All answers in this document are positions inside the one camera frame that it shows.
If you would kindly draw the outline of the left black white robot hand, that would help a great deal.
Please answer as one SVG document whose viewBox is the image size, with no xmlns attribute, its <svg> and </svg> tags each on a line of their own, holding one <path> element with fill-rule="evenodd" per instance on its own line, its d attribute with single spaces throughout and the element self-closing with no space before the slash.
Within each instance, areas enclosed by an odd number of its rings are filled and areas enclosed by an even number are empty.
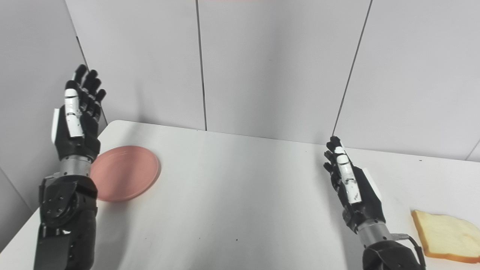
<svg viewBox="0 0 480 270">
<path fill-rule="evenodd" d="M 76 155 L 93 162 L 101 149 L 98 139 L 106 91 L 95 69 L 80 64 L 66 82 L 63 105 L 54 110 L 51 139 L 59 160 Z"/>
</svg>

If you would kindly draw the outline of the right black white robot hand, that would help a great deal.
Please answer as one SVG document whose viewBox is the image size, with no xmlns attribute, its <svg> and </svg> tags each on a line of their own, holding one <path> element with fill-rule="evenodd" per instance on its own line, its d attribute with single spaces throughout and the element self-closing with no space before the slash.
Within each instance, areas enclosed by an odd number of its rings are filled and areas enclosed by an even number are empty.
<svg viewBox="0 0 480 270">
<path fill-rule="evenodd" d="M 382 202 L 375 193 L 363 169 L 355 166 L 337 136 L 330 137 L 324 153 L 325 170 L 331 185 L 343 207 L 342 217 L 346 226 L 357 233 L 368 221 L 385 223 Z"/>
</svg>

